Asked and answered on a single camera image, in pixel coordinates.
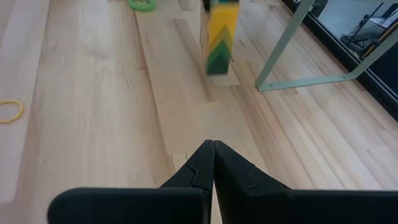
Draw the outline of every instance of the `wood grain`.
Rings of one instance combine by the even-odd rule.
[[[0,48],[0,100],[21,101],[25,114],[16,122],[0,125],[0,203],[16,194],[49,0],[17,0],[8,9],[12,12],[5,18],[8,23]],[[7,109],[0,111],[0,117],[15,113]]]
[[[45,223],[51,199],[73,187],[158,187],[205,139],[295,189],[398,189],[398,123],[358,82],[257,91],[291,18],[280,1],[241,1],[233,76],[222,80],[201,70],[199,2],[141,13],[125,1],[51,0],[44,32],[45,0],[29,11],[24,1],[0,16],[0,99],[27,106],[0,126],[0,223]],[[25,11],[43,17],[22,24]],[[343,72],[302,26],[269,78]],[[216,194],[212,219],[221,223]]]
[[[0,1],[0,46],[2,46],[2,38],[7,29],[8,22],[13,12],[16,0]]]

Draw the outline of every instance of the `green rubber band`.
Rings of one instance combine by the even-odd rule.
[[[145,4],[136,3],[137,0],[128,0],[129,6],[133,10],[141,12],[153,11],[156,8],[155,0],[144,0]]]

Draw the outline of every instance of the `stacked blocks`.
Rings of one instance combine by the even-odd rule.
[[[239,17],[238,0],[219,0],[212,5],[208,23],[208,75],[227,74]]]

